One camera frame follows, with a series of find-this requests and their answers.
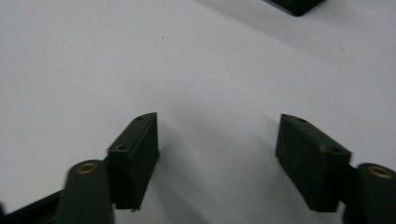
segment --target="white table surface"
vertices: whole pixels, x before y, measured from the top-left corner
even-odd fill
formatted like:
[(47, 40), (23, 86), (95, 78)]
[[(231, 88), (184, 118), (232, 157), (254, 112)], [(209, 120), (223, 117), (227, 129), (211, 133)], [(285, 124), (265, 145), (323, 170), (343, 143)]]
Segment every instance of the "white table surface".
[(159, 115), (142, 210), (117, 223), (341, 223), (309, 211), (275, 157), (280, 114), (396, 170), (396, 2), (329, 0), (294, 18), (260, 0), (0, 1), (6, 212), (101, 160)]

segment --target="black object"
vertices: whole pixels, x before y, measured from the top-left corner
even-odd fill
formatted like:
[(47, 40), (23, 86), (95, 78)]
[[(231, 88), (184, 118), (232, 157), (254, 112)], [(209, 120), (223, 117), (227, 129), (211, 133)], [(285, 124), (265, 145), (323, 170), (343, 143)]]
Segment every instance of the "black object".
[(396, 223), (396, 174), (364, 163), (349, 165), (351, 152), (304, 119), (282, 115), (276, 156), (311, 210), (335, 212), (346, 205), (346, 224)]
[(285, 11), (292, 16), (303, 16), (323, 0), (264, 0), (265, 2)]
[(103, 161), (73, 166), (62, 191), (8, 215), (0, 207), (0, 224), (112, 224), (112, 203), (118, 209), (140, 209), (159, 155), (157, 114), (140, 116)]

